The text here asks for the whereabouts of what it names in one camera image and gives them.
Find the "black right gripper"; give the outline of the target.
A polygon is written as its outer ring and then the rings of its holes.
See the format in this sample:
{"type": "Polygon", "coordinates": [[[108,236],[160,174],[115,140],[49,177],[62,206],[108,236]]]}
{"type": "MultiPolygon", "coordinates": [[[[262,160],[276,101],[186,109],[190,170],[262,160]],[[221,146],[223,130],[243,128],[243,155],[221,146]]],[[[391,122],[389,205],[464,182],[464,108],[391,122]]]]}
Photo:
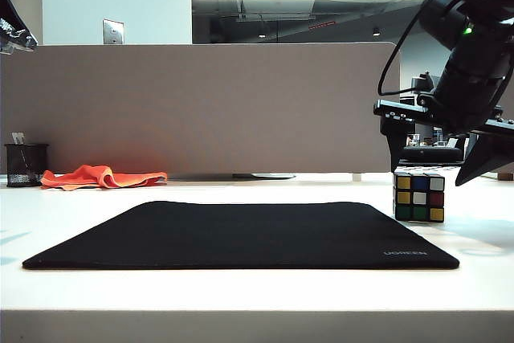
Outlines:
{"type": "Polygon", "coordinates": [[[449,134],[479,134],[458,172],[456,186],[513,163],[513,123],[500,119],[501,111],[496,106],[465,112],[441,104],[433,96],[420,96],[418,101],[421,106],[379,100],[373,107],[375,115],[383,116],[380,132],[389,146],[391,172],[398,167],[406,146],[406,122],[400,119],[439,127],[449,134]]]}

